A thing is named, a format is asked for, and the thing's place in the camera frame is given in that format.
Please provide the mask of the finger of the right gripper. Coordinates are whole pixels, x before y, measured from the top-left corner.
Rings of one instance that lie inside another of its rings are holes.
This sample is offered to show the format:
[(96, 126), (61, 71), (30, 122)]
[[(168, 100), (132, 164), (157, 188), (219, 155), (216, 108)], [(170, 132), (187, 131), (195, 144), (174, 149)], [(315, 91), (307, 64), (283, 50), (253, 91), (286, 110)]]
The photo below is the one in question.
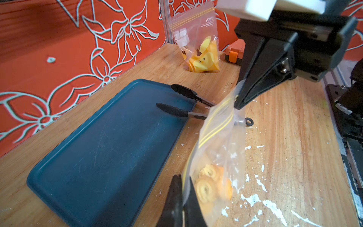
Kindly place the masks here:
[(244, 56), (238, 81), (244, 81), (234, 102), (242, 109), (253, 99), (295, 76), (296, 32), (288, 32), (283, 39), (247, 34)]

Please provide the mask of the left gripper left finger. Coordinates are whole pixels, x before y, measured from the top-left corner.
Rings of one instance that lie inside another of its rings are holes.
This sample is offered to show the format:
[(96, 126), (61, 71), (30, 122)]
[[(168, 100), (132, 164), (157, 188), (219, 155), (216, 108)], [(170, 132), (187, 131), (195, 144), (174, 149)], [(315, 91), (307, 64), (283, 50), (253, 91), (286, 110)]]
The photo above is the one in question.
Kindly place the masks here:
[(182, 177), (174, 175), (156, 227), (182, 227)]

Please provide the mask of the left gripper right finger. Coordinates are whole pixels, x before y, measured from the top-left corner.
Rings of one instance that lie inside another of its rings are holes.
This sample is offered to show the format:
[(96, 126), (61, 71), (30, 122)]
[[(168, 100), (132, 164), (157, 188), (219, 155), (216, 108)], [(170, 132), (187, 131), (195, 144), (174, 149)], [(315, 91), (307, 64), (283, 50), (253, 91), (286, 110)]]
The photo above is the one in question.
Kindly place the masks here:
[(198, 197), (196, 195), (192, 179), (189, 179), (190, 183), (190, 194), (184, 205), (184, 214), (185, 214), (185, 226), (186, 227), (207, 227), (207, 224), (202, 215)]

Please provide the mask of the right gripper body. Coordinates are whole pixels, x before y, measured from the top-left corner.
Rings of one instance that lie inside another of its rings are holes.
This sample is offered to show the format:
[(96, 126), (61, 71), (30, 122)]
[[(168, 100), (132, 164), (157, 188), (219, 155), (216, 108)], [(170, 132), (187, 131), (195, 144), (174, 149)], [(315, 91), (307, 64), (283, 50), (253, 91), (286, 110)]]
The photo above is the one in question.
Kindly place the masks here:
[(295, 76), (318, 82), (342, 61), (357, 25), (354, 17), (274, 10), (268, 21), (241, 19), (234, 31), (239, 39), (253, 34), (280, 40), (296, 32)]

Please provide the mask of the clear bag with yellow toys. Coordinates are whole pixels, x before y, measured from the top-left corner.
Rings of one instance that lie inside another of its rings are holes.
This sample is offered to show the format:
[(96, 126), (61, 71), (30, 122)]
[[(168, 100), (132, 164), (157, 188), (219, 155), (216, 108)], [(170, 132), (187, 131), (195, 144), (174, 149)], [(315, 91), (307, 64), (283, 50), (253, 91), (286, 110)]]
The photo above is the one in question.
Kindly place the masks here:
[[(209, 109), (207, 119), (199, 132), (199, 139), (191, 152), (182, 173), (182, 201), (185, 205), (190, 194), (189, 179), (196, 190), (196, 180), (205, 165), (217, 165), (224, 168), (222, 179), (230, 179), (233, 195), (236, 196), (245, 183), (245, 136), (246, 123), (244, 109), (236, 109), (234, 102), (244, 84), (236, 87), (216, 106)], [(214, 202), (201, 203), (199, 206), (208, 227), (215, 225), (222, 210), (231, 200), (219, 197)]]

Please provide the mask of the black metal tongs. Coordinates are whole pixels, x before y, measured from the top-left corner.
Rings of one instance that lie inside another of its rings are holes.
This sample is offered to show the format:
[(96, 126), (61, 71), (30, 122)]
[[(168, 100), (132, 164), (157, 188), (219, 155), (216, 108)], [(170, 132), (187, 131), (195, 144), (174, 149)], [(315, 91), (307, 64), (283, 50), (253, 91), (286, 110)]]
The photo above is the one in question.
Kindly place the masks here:
[[(185, 86), (182, 86), (180, 84), (172, 84), (170, 86), (170, 88), (174, 92), (176, 92), (186, 98), (195, 100), (196, 102), (194, 105), (196, 105), (197, 102), (202, 103), (207, 108), (210, 108), (210, 107), (213, 107), (216, 105), (216, 103), (211, 102), (211, 101), (201, 97), (195, 91), (193, 91), (190, 88), (187, 88)], [(170, 115), (173, 115), (173, 116), (176, 116), (179, 118), (194, 118), (194, 119), (199, 119), (199, 120), (206, 120), (207, 116), (208, 116), (206, 113), (194, 112), (195, 107), (193, 107), (191, 110), (185, 110), (185, 109), (180, 109), (178, 107), (170, 106), (170, 105), (163, 104), (163, 103), (157, 103), (156, 106), (160, 110), (164, 111), (165, 113), (168, 113)]]

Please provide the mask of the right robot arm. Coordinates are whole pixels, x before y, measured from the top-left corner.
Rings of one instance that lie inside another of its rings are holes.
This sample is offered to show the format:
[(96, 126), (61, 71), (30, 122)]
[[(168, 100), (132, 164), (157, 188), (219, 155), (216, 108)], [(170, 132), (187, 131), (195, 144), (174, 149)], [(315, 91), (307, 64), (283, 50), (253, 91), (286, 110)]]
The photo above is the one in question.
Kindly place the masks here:
[(338, 66), (358, 21), (343, 16), (349, 1), (218, 1), (239, 19), (245, 42), (234, 107), (244, 108), (266, 91), (302, 77), (319, 82)]

